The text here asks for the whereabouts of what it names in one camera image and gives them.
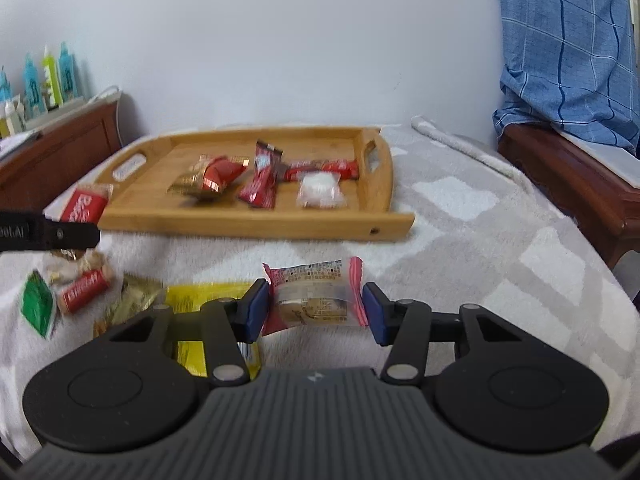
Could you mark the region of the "yellow snack packet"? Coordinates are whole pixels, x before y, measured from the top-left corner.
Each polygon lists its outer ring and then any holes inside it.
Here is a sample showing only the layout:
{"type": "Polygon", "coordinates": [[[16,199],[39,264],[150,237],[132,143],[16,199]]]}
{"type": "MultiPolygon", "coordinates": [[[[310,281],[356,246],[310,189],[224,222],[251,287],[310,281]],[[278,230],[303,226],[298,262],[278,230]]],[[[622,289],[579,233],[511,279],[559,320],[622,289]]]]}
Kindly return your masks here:
{"type": "Polygon", "coordinates": [[[170,285],[165,302],[176,315],[169,335],[177,341],[177,361],[188,372],[218,387],[257,377],[262,368],[257,337],[269,307],[266,280],[170,285]]]}

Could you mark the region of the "large Biscoff biscuit packet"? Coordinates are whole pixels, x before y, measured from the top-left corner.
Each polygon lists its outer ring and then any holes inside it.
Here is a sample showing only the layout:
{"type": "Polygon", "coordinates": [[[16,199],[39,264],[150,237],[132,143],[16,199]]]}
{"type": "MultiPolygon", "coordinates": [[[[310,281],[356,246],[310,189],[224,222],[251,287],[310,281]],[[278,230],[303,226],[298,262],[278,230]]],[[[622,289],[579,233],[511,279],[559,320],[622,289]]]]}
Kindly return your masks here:
{"type": "Polygon", "coordinates": [[[114,185],[103,183],[78,184],[67,201],[62,222],[98,224],[111,200],[114,185]]]}

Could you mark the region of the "green snack packet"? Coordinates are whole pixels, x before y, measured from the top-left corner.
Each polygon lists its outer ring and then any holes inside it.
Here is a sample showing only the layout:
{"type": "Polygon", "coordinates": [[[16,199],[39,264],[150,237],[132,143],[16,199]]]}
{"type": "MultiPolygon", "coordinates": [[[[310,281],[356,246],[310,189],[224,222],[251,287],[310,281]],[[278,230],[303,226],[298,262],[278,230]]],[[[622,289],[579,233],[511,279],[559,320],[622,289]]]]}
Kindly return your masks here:
{"type": "Polygon", "coordinates": [[[41,338],[51,338],[56,317],[54,292],[38,270],[26,278],[21,314],[41,338]]]}

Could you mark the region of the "pink cake packet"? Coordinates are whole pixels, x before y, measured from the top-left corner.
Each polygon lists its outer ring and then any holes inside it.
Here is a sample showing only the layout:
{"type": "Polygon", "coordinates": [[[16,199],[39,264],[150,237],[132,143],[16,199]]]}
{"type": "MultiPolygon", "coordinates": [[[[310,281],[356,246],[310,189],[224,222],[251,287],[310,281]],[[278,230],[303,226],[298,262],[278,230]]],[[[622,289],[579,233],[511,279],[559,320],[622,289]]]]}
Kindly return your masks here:
{"type": "Polygon", "coordinates": [[[272,268],[264,264],[271,304],[262,336],[297,326],[366,327],[361,299],[362,260],[332,261],[272,268]]]}

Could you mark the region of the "small Biscoff biscuit packet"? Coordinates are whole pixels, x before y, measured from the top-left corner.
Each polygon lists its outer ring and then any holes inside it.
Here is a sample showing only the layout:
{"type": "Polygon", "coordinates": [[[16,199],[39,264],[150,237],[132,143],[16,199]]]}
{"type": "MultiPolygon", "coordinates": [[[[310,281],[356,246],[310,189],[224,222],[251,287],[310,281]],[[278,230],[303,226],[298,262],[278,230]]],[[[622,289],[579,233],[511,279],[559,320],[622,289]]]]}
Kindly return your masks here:
{"type": "Polygon", "coordinates": [[[87,307],[97,296],[111,287],[114,271],[109,264],[87,271],[58,293],[58,310],[62,315],[73,315],[87,307]]]}

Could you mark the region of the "olive gold snack packet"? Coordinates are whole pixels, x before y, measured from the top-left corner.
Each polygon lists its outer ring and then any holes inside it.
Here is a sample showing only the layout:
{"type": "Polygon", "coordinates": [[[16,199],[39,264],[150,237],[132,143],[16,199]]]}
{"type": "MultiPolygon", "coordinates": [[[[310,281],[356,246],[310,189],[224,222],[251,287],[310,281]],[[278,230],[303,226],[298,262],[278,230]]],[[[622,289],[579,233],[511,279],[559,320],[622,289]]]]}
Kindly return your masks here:
{"type": "Polygon", "coordinates": [[[125,273],[122,276],[120,296],[108,306],[102,318],[93,323],[93,337],[99,337],[111,327],[126,323],[151,307],[163,295],[164,285],[155,278],[125,273]]]}

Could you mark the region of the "long red snack bar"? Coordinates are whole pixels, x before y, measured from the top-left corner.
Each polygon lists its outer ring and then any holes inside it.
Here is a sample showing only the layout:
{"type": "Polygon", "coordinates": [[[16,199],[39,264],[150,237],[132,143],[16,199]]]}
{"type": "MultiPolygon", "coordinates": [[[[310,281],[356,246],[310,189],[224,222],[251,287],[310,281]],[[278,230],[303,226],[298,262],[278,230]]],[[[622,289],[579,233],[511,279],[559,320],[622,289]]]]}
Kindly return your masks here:
{"type": "Polygon", "coordinates": [[[276,203],[278,172],[282,151],[272,144],[257,141],[252,180],[238,193],[238,199],[253,208],[272,209],[276,203]]]}

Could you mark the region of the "red nut snack packet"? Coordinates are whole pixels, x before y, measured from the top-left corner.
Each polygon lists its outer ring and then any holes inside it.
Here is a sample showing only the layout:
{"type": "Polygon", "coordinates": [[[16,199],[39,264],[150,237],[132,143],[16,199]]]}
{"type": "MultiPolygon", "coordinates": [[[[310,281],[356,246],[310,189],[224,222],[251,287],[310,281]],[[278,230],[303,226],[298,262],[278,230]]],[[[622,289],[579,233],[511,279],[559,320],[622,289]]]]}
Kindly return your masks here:
{"type": "Polygon", "coordinates": [[[214,200],[247,170],[246,157],[221,155],[201,156],[186,172],[179,174],[169,185],[168,193],[197,200],[214,200]]]}

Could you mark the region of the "white marshmallow packet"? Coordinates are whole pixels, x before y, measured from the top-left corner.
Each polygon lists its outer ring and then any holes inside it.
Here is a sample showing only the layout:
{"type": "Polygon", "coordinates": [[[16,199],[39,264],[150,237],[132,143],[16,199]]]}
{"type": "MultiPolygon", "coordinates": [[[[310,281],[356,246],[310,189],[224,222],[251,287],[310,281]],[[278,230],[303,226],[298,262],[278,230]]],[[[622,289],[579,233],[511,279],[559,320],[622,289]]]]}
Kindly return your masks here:
{"type": "Polygon", "coordinates": [[[346,205],[340,188],[340,176],[335,172],[307,172],[299,181],[296,204],[302,208],[332,209],[346,205]]]}

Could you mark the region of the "dark red chocolate bar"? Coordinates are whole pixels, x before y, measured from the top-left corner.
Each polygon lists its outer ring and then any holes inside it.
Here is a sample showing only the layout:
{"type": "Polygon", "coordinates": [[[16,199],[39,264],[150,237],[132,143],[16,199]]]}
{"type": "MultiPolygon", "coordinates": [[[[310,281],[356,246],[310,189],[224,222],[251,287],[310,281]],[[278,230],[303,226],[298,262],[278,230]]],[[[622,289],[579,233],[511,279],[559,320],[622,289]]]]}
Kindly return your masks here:
{"type": "Polygon", "coordinates": [[[279,169],[279,180],[281,182],[294,182],[305,174],[311,174],[312,172],[336,174],[340,180],[359,179],[359,166],[356,160],[307,159],[284,162],[279,169]]]}

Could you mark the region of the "gold white candy bar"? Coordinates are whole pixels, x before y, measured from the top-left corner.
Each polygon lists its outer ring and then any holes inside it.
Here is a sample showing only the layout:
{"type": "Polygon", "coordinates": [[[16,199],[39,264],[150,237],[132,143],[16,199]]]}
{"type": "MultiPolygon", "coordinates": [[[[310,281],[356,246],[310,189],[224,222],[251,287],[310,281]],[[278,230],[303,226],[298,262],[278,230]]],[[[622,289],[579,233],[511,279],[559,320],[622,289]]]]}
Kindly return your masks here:
{"type": "Polygon", "coordinates": [[[65,285],[77,280],[82,274],[101,269],[106,263],[102,252],[88,250],[77,259],[55,257],[46,264],[49,285],[65,285]]]}

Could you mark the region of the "wooden dresser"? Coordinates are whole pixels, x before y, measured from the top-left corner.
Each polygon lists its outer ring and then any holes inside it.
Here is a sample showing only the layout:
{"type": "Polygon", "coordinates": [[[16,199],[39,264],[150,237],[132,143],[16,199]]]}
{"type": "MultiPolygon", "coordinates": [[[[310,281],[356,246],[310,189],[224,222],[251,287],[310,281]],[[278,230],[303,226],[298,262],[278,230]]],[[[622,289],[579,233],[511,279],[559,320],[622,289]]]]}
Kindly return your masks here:
{"type": "Polygon", "coordinates": [[[88,171],[122,147],[119,100],[89,106],[47,127],[1,161],[1,208],[42,211],[88,171]]]}

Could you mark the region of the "teal spray bottle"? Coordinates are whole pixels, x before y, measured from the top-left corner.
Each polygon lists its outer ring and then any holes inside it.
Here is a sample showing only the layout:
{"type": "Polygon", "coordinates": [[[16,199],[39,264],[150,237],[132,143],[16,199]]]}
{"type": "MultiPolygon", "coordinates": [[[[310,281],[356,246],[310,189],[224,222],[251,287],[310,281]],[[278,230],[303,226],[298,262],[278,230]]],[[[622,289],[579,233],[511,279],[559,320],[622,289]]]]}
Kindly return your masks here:
{"type": "Polygon", "coordinates": [[[60,84],[62,99],[70,102],[78,98],[79,90],[76,81],[74,56],[68,50],[65,42],[60,47],[60,57],[58,58],[58,70],[60,71],[60,84]]]}
{"type": "Polygon", "coordinates": [[[25,85],[28,116],[30,118],[39,117],[47,111],[47,107],[46,104],[44,104],[41,93],[38,70],[36,69],[35,63],[29,53],[25,55],[23,80],[25,85]]]}

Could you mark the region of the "small blue spray bottle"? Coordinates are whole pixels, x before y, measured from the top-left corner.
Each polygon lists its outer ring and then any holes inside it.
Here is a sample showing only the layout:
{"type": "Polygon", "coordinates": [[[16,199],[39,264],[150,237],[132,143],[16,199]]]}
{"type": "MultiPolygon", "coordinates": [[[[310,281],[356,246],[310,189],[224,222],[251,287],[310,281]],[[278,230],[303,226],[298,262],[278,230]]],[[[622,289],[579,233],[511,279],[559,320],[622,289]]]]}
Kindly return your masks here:
{"type": "Polygon", "coordinates": [[[1,109],[4,110],[6,102],[11,101],[13,98],[13,91],[8,76],[4,71],[4,67],[0,67],[0,103],[1,109]]]}

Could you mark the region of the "blue plaid cloth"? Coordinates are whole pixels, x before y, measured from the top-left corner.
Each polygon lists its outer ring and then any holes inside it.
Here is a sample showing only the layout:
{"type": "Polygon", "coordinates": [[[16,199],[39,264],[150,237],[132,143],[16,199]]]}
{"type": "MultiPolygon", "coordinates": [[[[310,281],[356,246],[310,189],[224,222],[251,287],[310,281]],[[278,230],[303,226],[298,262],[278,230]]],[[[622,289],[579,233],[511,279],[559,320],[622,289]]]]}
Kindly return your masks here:
{"type": "Polygon", "coordinates": [[[492,120],[634,153],[639,81],[629,0],[500,0],[504,99],[492,120]]]}

